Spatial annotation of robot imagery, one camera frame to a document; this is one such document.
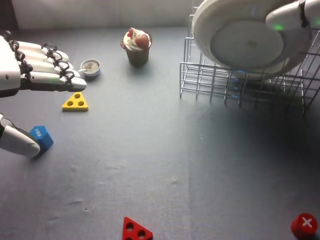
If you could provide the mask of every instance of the yellow triangle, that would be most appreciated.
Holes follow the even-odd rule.
[[[62,105],[63,111],[85,112],[89,110],[86,100],[81,92],[75,92],[72,97]]]

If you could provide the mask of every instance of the white bowl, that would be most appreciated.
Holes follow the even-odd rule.
[[[247,72],[283,74],[301,63],[312,30],[274,31],[267,15],[292,0],[205,0],[192,20],[199,49],[223,67]],[[250,74],[250,79],[261,74]]]
[[[95,64],[97,64],[98,68],[97,69],[90,69],[88,71],[83,71],[84,75],[86,75],[88,77],[94,77],[94,76],[98,75],[99,72],[100,72],[100,66],[101,65],[100,65],[100,62],[98,60],[96,60],[96,59],[87,59],[87,60],[83,61],[81,63],[81,65],[80,65],[80,69],[86,68],[86,65],[88,63],[95,63]]]

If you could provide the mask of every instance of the wire dish rack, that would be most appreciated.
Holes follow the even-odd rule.
[[[192,7],[192,14],[188,21],[188,36],[184,40],[183,62],[180,63],[180,89],[183,92],[209,96],[210,102],[213,96],[224,97],[224,103],[228,99],[238,101],[241,107],[243,102],[251,102],[257,108],[258,103],[266,103],[272,110],[275,106],[281,106],[288,110],[291,106],[301,107],[305,114],[320,90],[320,29],[313,28],[312,44],[303,62],[290,72],[281,75],[259,73],[258,80],[248,80],[250,74],[255,72],[243,72],[237,69],[222,67],[211,60],[198,49],[191,33],[191,25],[194,13],[198,7]]]

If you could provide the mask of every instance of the brown cupcake liner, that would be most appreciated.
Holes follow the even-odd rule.
[[[145,31],[145,33],[149,35],[149,39],[150,39],[150,42],[152,45],[151,34],[146,31]],[[144,49],[142,51],[131,51],[131,50],[127,49],[126,45],[124,44],[124,37],[125,36],[122,37],[122,41],[120,42],[120,46],[125,50],[125,52],[128,56],[129,62],[135,67],[140,67],[140,66],[146,64],[149,59],[149,49],[150,49],[151,45],[149,46],[148,49]]]

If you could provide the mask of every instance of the red triangle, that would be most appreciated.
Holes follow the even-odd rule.
[[[127,216],[124,217],[122,240],[152,240],[153,237],[151,231]]]

